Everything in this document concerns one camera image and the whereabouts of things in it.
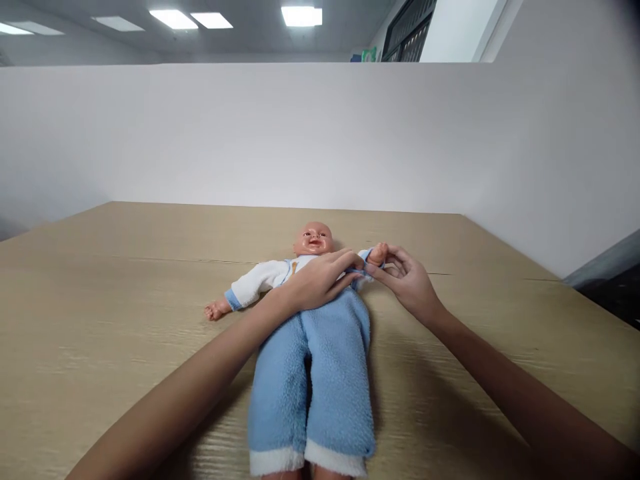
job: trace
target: forearm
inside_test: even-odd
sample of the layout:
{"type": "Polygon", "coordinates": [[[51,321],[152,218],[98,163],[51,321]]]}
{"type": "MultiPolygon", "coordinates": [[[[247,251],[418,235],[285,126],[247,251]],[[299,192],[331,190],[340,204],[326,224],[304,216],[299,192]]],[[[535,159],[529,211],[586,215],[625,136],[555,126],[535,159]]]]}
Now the forearm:
{"type": "Polygon", "coordinates": [[[638,457],[446,310],[425,323],[539,456],[575,478],[627,478],[638,457]]]}
{"type": "Polygon", "coordinates": [[[289,310],[277,290],[268,294],[126,412],[67,478],[128,479],[156,465],[210,412],[289,310]]]}

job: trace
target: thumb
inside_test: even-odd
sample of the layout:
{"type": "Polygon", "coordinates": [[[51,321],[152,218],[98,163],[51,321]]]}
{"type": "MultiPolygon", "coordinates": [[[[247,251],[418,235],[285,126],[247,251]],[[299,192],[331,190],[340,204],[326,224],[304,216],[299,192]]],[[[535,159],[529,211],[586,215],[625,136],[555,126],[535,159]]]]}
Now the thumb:
{"type": "Polygon", "coordinates": [[[393,290],[393,286],[396,282],[396,279],[392,277],[390,274],[382,270],[382,268],[378,268],[375,265],[370,263],[365,264],[365,270],[370,276],[378,280],[378,282],[382,283],[384,286],[393,290]]]}

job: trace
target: white pants cuff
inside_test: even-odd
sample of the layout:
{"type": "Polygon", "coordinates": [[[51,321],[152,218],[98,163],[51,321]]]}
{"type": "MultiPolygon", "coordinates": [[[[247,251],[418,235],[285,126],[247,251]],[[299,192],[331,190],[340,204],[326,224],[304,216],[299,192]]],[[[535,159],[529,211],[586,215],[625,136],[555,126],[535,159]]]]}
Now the white pants cuff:
{"type": "Polygon", "coordinates": [[[249,452],[249,469],[252,477],[260,477],[279,471],[295,471],[305,466],[305,456],[293,447],[265,452],[249,452]]]}
{"type": "Polygon", "coordinates": [[[338,453],[328,448],[318,445],[316,442],[307,439],[305,458],[311,463],[320,465],[327,470],[348,475],[350,477],[366,477],[364,457],[356,457],[338,453]]]}

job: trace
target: finger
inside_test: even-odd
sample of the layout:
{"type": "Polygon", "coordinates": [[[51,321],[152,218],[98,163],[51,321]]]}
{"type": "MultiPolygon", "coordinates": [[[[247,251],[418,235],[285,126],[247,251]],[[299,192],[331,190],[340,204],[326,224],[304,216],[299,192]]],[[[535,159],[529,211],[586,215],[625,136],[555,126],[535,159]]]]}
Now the finger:
{"type": "Polygon", "coordinates": [[[404,274],[400,273],[400,271],[396,267],[393,267],[393,266],[384,268],[384,271],[387,272],[388,274],[390,274],[390,276],[392,276],[394,278],[402,278],[402,277],[404,277],[404,274]]]}
{"type": "Polygon", "coordinates": [[[352,272],[337,280],[327,292],[327,297],[329,298],[329,300],[333,300],[334,298],[336,298],[338,294],[342,292],[342,290],[350,286],[352,281],[361,276],[362,275],[360,275],[359,273],[352,272]]]}
{"type": "Polygon", "coordinates": [[[336,278],[340,273],[344,272],[350,266],[354,266],[357,270],[362,270],[365,268],[365,261],[362,260],[362,257],[356,254],[354,251],[349,250],[344,252],[342,256],[334,262],[334,268],[336,273],[336,278]]]}
{"type": "Polygon", "coordinates": [[[391,290],[394,290],[394,288],[396,287],[398,279],[394,278],[394,276],[385,272],[381,268],[378,268],[375,265],[368,263],[365,265],[365,270],[367,271],[368,274],[370,274],[370,276],[372,276],[373,278],[378,280],[378,282],[387,286],[391,290]]]}
{"type": "Polygon", "coordinates": [[[334,261],[342,257],[342,255],[344,255],[346,252],[350,252],[350,251],[353,251],[353,250],[351,250],[350,248],[343,248],[342,250],[338,250],[337,252],[326,253],[322,255],[321,258],[328,261],[334,261]]]}
{"type": "Polygon", "coordinates": [[[405,269],[405,266],[402,264],[402,262],[400,260],[398,260],[398,258],[395,255],[387,255],[387,259],[385,260],[386,264],[393,264],[396,266],[396,268],[398,268],[398,271],[400,273],[402,273],[403,275],[407,274],[407,270],[405,269]]]}
{"type": "Polygon", "coordinates": [[[401,262],[412,261],[413,257],[408,254],[406,250],[402,247],[398,247],[397,245],[388,245],[389,253],[395,255],[401,262]]]}

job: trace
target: human hand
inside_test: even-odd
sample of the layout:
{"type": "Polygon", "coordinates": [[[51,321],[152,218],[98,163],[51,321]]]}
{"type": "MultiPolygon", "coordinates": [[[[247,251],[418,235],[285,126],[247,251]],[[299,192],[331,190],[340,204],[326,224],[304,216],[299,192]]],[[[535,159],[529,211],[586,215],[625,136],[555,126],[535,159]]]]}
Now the human hand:
{"type": "Polygon", "coordinates": [[[212,301],[205,307],[205,316],[209,320],[220,320],[226,313],[232,311],[232,308],[226,298],[212,301]]]}
{"type": "Polygon", "coordinates": [[[388,248],[388,269],[382,270],[367,263],[365,270],[386,285],[402,306],[428,327],[435,318],[446,311],[433,289],[429,274],[422,263],[410,256],[404,248],[395,245],[389,245],[388,248]]]}
{"type": "Polygon", "coordinates": [[[352,250],[342,249],[326,253],[311,260],[268,295],[282,295],[283,303],[291,306],[291,314],[316,309],[336,298],[360,276],[358,273],[348,273],[337,279],[350,267],[357,270],[364,268],[364,260],[352,250]]]}
{"type": "Polygon", "coordinates": [[[372,263],[376,267],[379,267],[383,264],[385,258],[387,258],[388,252],[389,246],[385,242],[378,243],[367,257],[367,263],[372,263]]]}

